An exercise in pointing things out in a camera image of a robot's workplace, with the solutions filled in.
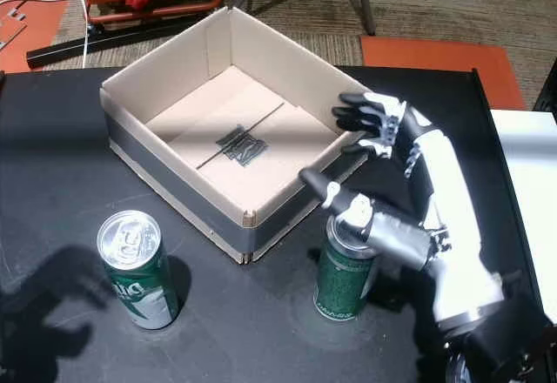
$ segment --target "green can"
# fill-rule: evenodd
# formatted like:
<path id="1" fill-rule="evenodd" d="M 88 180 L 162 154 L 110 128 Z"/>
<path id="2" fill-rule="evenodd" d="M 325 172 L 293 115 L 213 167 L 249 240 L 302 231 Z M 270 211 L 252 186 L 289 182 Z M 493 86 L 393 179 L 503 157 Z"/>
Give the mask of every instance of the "green can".
<path id="1" fill-rule="evenodd" d="M 327 318 L 349 320 L 366 303 L 377 271 L 377 253 L 347 231 L 334 216 L 327 220 L 326 235 L 313 302 Z"/>
<path id="2" fill-rule="evenodd" d="M 178 299 L 155 219 L 140 211 L 116 213 L 98 231 L 97 248 L 133 322 L 158 329 L 176 318 Z"/>

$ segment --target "gray carpet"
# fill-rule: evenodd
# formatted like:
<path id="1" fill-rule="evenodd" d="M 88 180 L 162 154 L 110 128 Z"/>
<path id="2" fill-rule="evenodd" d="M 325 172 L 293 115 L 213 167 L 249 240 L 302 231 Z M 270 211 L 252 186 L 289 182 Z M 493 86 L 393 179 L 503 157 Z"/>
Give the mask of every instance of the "gray carpet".
<path id="1" fill-rule="evenodd" d="M 370 1 L 378 36 L 505 47 L 528 106 L 534 104 L 557 56 L 557 0 Z M 251 13 L 332 64 L 361 64 L 359 0 L 253 0 Z M 55 42 L 80 37 L 83 29 L 74 1 Z M 128 64 L 161 42 L 92 53 L 89 66 Z M 72 58 L 49 69 L 79 66 L 80 58 Z"/>

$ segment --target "orange mat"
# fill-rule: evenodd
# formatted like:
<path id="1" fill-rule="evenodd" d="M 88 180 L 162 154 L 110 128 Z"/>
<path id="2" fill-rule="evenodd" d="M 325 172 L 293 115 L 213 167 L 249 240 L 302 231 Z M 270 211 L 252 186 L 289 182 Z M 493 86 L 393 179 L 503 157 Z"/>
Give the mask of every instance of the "orange mat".
<path id="1" fill-rule="evenodd" d="M 24 22 L 27 23 L 27 27 L 0 50 L 0 70 L 30 71 L 25 53 L 52 43 L 67 3 L 27 2 L 24 4 L 19 11 L 26 16 Z M 13 2 L 1 5 L 0 17 L 5 17 L 18 4 L 19 2 Z"/>
<path id="2" fill-rule="evenodd" d="M 478 70 L 492 109 L 526 109 L 507 53 L 497 46 L 461 42 L 361 37 L 364 65 L 425 70 Z"/>

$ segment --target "black label on box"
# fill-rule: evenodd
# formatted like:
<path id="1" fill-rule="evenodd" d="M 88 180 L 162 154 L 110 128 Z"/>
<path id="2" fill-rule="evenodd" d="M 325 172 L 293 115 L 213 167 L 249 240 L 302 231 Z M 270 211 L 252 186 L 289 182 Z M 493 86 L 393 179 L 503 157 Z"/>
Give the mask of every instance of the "black label on box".
<path id="1" fill-rule="evenodd" d="M 217 141 L 222 152 L 229 158 L 235 159 L 245 167 L 267 148 L 265 141 L 250 135 L 242 125 Z"/>

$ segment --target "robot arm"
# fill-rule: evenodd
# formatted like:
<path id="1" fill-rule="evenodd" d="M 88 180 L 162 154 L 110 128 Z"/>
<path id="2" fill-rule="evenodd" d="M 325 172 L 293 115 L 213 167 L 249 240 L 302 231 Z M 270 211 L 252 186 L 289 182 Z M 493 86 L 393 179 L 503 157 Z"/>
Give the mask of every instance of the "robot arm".
<path id="1" fill-rule="evenodd" d="M 403 161 L 419 225 L 378 200 L 341 192 L 334 183 L 325 186 L 324 179 L 319 184 L 318 173 L 302 171 L 301 178 L 313 190 L 322 190 L 324 207 L 369 246 L 433 277 L 433 315 L 442 330 L 468 329 L 470 322 L 492 311 L 485 306 L 504 297 L 480 260 L 480 232 L 451 142 L 396 97 L 367 92 L 339 98 L 347 106 L 332 110 L 338 126 L 375 137 L 360 139 L 357 146 Z"/>
<path id="2" fill-rule="evenodd" d="M 527 373 L 556 335 L 546 336 L 551 321 L 531 300 L 504 300 L 499 281 L 481 262 L 478 223 L 449 139 L 396 97 L 367 92 L 339 98 L 347 107 L 332 110 L 337 125 L 369 134 L 346 151 L 401 160 L 419 222 L 318 171 L 304 169 L 299 176 L 363 242 L 433 278 L 433 316 L 453 353 L 447 382 L 507 382 Z"/>

